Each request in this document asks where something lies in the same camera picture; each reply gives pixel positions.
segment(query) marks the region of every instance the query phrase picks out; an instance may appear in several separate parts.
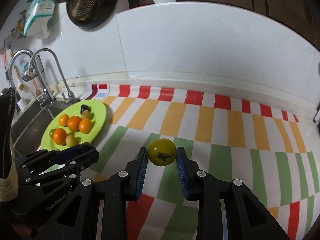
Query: green fruit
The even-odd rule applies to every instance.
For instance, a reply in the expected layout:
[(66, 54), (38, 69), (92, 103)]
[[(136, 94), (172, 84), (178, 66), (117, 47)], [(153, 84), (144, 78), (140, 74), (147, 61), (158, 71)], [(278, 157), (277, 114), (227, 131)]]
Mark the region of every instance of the green fruit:
[(148, 146), (148, 159), (157, 166), (166, 166), (177, 158), (175, 144), (166, 138), (156, 139)]
[(56, 129), (51, 129), (50, 132), (49, 132), (49, 135), (50, 135), (50, 138), (51, 138), (51, 139), (52, 139), (52, 137), (53, 137), (53, 133), (54, 133), (55, 130), (56, 130)]

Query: tissue package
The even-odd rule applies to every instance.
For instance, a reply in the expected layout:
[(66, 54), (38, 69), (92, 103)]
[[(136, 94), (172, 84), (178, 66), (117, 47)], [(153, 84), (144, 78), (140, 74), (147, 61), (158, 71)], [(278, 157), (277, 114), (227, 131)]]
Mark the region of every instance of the tissue package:
[(49, 36), (47, 23), (53, 15), (54, 6), (52, 0), (33, 0), (27, 11), (23, 35), (47, 38)]

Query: orange fruit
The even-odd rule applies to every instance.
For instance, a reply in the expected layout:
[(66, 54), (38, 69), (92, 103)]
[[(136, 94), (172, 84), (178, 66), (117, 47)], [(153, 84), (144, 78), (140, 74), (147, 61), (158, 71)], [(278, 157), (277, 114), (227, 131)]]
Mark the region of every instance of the orange fruit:
[(66, 142), (67, 133), (63, 128), (58, 128), (54, 131), (52, 139), (57, 145), (64, 145)]
[(69, 115), (67, 115), (67, 114), (63, 114), (62, 116), (60, 116), (59, 125), (66, 127), (68, 119), (69, 119)]
[(79, 123), (81, 122), (81, 117), (74, 115), (69, 118), (67, 125), (70, 131), (78, 132), (79, 131)]
[(92, 128), (92, 122), (89, 118), (84, 118), (79, 124), (79, 130), (82, 133), (88, 133), (90, 132)]

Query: lime green plate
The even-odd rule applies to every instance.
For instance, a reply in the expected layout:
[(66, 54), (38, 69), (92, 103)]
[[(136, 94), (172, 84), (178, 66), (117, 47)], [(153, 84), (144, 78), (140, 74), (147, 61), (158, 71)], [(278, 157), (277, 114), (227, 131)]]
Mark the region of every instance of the lime green plate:
[[(78, 132), (71, 132), (68, 127), (63, 127), (59, 125), (59, 118), (63, 114), (67, 114), (69, 117), (74, 115), (81, 116), (80, 110), (81, 105), (87, 105), (91, 107), (91, 114), (92, 114), (92, 128), (88, 134)], [(99, 134), (100, 130), (102, 129), (107, 117), (107, 109), (104, 103), (98, 100), (85, 100), (78, 102), (72, 106), (69, 106), (65, 110), (63, 110), (60, 114), (58, 114), (52, 122), (48, 125), (47, 129), (45, 130), (42, 139), (41, 139), (41, 149), (48, 149), (48, 151), (52, 150), (64, 150), (69, 148), (67, 145), (57, 145), (54, 141), (50, 138), (49, 132), (51, 129), (63, 128), (67, 134), (73, 133), (76, 138), (77, 143), (84, 143), (84, 142), (92, 142), (94, 138)]]

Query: chrome faucet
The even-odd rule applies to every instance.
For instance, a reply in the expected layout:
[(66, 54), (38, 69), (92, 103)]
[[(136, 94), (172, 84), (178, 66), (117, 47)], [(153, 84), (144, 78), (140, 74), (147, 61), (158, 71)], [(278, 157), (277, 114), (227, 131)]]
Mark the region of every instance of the chrome faucet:
[(14, 63), (14, 61), (16, 60), (16, 58), (17, 58), (18, 56), (20, 56), (21, 54), (27, 54), (27, 55), (31, 58), (31, 60), (30, 60), (30, 62), (29, 62), (29, 69), (30, 69), (30, 64), (32, 64), (32, 65), (34, 66), (36, 72), (37, 72), (38, 77), (39, 77), (40, 83), (41, 83), (41, 85), (42, 85), (43, 93), (45, 93), (45, 94), (48, 96), (48, 98), (49, 98), (49, 100), (50, 100), (51, 103), (54, 102), (54, 101), (55, 101), (55, 98), (54, 98), (54, 96), (52, 95), (49, 86), (44, 82), (44, 79), (43, 79), (43, 77), (42, 77), (42, 74), (41, 74), (41, 72), (39, 71), (39, 67), (38, 67), (36, 61), (34, 60), (34, 55), (35, 55), (35, 54), (33, 54), (33, 52), (32, 52), (30, 49), (21, 49), (21, 50), (19, 50), (16, 54), (14, 54), (12, 60), (10, 61), (9, 68), (8, 68), (8, 72), (9, 72), (9, 84), (10, 84), (10, 86), (14, 87), (15, 90), (17, 91), (17, 89), (16, 89), (16, 87), (15, 87), (15, 85), (14, 85), (14, 83), (13, 83), (13, 79), (12, 79), (12, 67), (13, 67), (13, 63)]
[[(65, 84), (65, 86), (66, 86), (66, 88), (67, 88), (67, 90), (68, 90), (68, 98), (65, 97), (65, 95), (64, 95), (63, 92), (61, 93), (62, 96), (63, 96), (63, 99), (64, 99), (64, 101), (65, 101), (65, 103), (66, 103), (66, 105), (68, 105), (68, 104), (70, 104), (70, 103), (72, 103), (72, 104), (76, 103), (78, 100), (76, 99), (74, 93), (70, 90), (70, 88), (69, 88), (69, 86), (68, 86), (68, 84), (67, 84), (67, 81), (66, 81), (66, 79), (65, 79), (65, 77), (64, 77), (64, 75), (63, 75), (63, 72), (62, 72), (62, 70), (61, 70), (61, 67), (60, 67), (60, 64), (59, 64), (57, 55), (53, 52), (52, 49), (42, 48), (42, 49), (37, 50), (37, 51), (31, 56), (31, 59), (30, 59), (30, 61), (29, 61), (28, 73), (30, 73), (30, 64), (31, 64), (31, 62), (34, 60), (35, 55), (37, 55), (37, 54), (38, 54), (39, 52), (41, 52), (41, 51), (50, 52), (50, 53), (54, 56), (54, 59), (55, 59), (55, 61), (56, 61), (56, 64), (57, 64), (57, 67), (58, 67), (58, 69), (59, 69), (59, 72), (60, 72), (60, 75), (61, 75), (61, 77), (62, 77), (62, 80), (63, 80), (63, 82), (64, 82), (64, 84)], [(40, 70), (39, 70), (39, 68), (38, 68), (37, 65), (35, 65), (35, 70), (36, 70), (36, 72), (37, 72), (37, 75), (39, 76), (40, 81), (41, 81), (41, 79), (42, 79), (42, 81), (43, 81), (41, 72), (40, 72)]]

